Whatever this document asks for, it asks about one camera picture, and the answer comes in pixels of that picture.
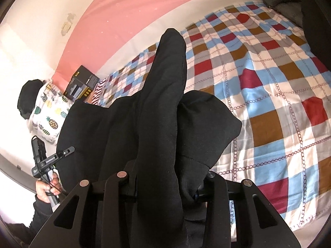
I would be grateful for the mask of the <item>person's left hand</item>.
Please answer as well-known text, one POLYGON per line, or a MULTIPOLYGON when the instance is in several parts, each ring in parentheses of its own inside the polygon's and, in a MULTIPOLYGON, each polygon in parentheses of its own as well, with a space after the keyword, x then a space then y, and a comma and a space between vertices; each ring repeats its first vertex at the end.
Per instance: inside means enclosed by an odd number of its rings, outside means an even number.
POLYGON ((53 179, 51 180, 50 184, 42 180, 36 180, 35 189, 37 198, 44 203, 50 203, 46 192, 50 192, 55 196, 62 193, 62 187, 56 172, 53 172, 53 179))

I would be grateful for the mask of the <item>black sleeve left forearm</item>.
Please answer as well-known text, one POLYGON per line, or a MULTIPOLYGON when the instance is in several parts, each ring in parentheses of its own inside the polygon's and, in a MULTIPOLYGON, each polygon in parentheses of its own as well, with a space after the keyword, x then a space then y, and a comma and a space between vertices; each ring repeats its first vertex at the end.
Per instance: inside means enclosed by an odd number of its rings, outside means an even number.
POLYGON ((29 247, 34 237, 40 231, 42 226, 52 215, 53 211, 50 203, 40 200, 35 195, 35 202, 33 203, 34 216, 28 227, 23 223, 5 223, 14 239, 18 242, 20 247, 29 247))

